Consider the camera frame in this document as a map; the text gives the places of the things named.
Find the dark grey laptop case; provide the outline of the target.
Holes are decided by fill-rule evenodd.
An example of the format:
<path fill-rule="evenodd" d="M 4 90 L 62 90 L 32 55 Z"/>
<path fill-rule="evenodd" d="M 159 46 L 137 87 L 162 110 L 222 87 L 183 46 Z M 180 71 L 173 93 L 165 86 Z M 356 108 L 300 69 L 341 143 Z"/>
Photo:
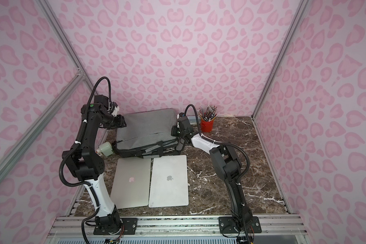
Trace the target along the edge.
<path fill-rule="evenodd" d="M 174 109 L 126 114 L 124 119 L 127 126 L 117 129 L 112 144 L 114 153 L 122 158 L 159 158 L 178 144 L 178 138 L 171 135 L 177 125 Z"/>

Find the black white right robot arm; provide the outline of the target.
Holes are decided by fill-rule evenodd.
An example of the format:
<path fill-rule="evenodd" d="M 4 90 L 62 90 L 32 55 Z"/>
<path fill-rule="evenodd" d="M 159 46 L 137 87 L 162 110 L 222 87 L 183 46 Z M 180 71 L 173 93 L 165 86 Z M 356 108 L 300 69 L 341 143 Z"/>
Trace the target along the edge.
<path fill-rule="evenodd" d="M 226 186 L 236 228 L 238 231 L 243 230 L 248 235 L 248 231 L 252 230 L 249 224 L 253 214 L 241 185 L 241 179 L 250 166 L 248 155 L 237 145 L 216 141 L 194 131 L 184 113 L 178 115 L 177 123 L 171 131 L 171 135 L 178 138 L 175 151 L 179 154 L 186 145 L 189 145 L 210 155 L 216 175 Z"/>

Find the dark green laptop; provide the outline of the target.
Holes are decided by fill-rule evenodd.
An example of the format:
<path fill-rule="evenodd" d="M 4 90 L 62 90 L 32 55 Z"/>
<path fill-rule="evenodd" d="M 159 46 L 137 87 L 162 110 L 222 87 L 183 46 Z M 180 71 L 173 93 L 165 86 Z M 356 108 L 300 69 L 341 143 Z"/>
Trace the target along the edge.
<path fill-rule="evenodd" d="M 149 203 L 151 159 L 118 159 L 110 198 L 118 209 Z"/>

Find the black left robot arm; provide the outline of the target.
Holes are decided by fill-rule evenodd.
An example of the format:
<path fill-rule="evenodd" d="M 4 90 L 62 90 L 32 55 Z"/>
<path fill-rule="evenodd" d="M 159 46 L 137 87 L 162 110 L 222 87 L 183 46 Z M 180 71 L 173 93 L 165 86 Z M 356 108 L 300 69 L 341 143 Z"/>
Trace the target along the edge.
<path fill-rule="evenodd" d="M 103 233 L 117 233 L 122 227 L 117 207 L 104 182 L 105 163 L 95 150 L 98 130 L 126 127 L 123 116 L 109 111 L 109 98 L 97 95 L 81 108 L 81 126 L 71 149 L 64 151 L 59 177 L 64 185 L 85 185 L 95 208 L 95 227 Z"/>

